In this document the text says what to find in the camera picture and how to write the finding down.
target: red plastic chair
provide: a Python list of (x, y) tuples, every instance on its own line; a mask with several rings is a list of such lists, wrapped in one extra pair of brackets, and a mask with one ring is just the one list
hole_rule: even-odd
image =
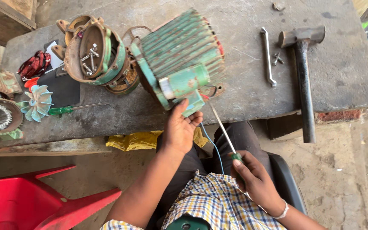
[(0, 230), (68, 230), (121, 195), (116, 188), (71, 200), (38, 180), (74, 167), (0, 178)]

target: hammer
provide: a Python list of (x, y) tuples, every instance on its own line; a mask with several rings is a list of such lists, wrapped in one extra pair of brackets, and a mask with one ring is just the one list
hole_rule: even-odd
[(310, 89), (308, 46), (310, 43), (321, 43), (325, 38), (325, 26), (316, 28), (298, 28), (283, 31), (279, 34), (281, 48), (293, 45), (298, 72), (300, 102), (303, 116), (303, 142), (316, 143), (312, 93)]

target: hammer handle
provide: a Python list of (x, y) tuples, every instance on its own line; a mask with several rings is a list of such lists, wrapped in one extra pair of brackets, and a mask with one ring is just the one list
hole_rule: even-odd
[(303, 118), (303, 142), (316, 143), (314, 127), (314, 113), (312, 103), (312, 92), (310, 88), (308, 45), (310, 41), (298, 41), (294, 45), (296, 68), (298, 72), (298, 83), (300, 91), (300, 102)]

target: hammer head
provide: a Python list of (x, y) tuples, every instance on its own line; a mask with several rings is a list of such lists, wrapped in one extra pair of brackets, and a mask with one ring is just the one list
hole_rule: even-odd
[(297, 28), (290, 31), (283, 31), (279, 34), (279, 46), (281, 48), (291, 46), (298, 41), (308, 43), (321, 43), (325, 38), (326, 27), (324, 25), (316, 28)]

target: black trousers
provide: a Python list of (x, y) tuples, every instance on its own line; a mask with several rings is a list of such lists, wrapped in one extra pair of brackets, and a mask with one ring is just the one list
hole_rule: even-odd
[[(265, 169), (268, 171), (273, 180), (268, 153), (260, 148), (258, 138), (253, 131), (252, 125), (249, 122), (237, 122), (224, 124), (224, 127), (229, 138), (231, 139), (232, 144), (234, 145), (235, 150), (249, 151), (264, 165)], [(161, 147), (162, 141), (163, 135), (161, 134), (157, 139), (157, 151), (159, 150), (159, 147)], [(220, 152), (224, 174), (229, 175), (231, 172), (232, 159), (230, 156), (228, 156), (228, 153), (232, 152), (232, 150), (227, 142), (227, 139), (222, 133), (221, 128), (218, 128), (214, 134), (214, 143)], [(199, 153), (202, 151), (204, 150), (202, 150), (197, 144), (193, 143), (192, 149), (184, 156), (177, 172), (164, 191), (148, 227), (153, 225), (152, 222), (159, 220), (161, 217), (164, 219), (164, 216), (173, 205), (174, 201), (178, 197), (178, 194), (180, 194), (180, 192), (184, 189), (188, 181), (194, 178), (197, 170), (200, 171), (201, 175), (207, 175), (211, 172), (222, 174), (220, 160), (218, 158), (216, 149), (213, 151), (213, 157), (208, 159), (198, 158)], [(160, 221), (158, 221), (157, 225), (157, 229), (159, 229), (161, 227)]]

